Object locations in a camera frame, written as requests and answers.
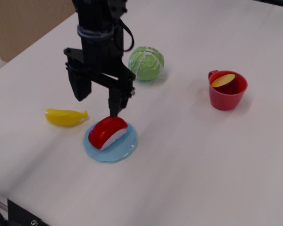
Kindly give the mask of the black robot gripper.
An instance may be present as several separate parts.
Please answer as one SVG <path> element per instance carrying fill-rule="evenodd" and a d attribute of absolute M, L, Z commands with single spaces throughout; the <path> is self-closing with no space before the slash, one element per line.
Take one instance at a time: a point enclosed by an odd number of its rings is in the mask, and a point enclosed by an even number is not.
<path fill-rule="evenodd" d="M 108 106 L 111 117 L 117 117 L 126 108 L 129 97 L 135 94 L 135 76 L 123 64 L 124 36 L 114 35 L 107 40 L 82 40 L 82 49 L 66 48 L 68 78 L 78 101 L 92 91 L 92 82 L 109 88 Z"/>

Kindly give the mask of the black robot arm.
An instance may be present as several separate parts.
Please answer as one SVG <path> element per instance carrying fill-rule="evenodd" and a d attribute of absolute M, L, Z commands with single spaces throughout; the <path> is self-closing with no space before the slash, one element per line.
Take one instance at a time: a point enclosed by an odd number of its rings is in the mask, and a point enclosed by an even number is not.
<path fill-rule="evenodd" d="M 124 32 L 132 36 L 121 20 L 127 12 L 125 0 L 74 0 L 78 14 L 77 34 L 82 49 L 67 48 L 66 69 L 73 93 L 78 101 L 92 91 L 92 82 L 109 89 L 108 106 L 111 117 L 126 108 L 135 94 L 135 74 L 122 62 Z"/>

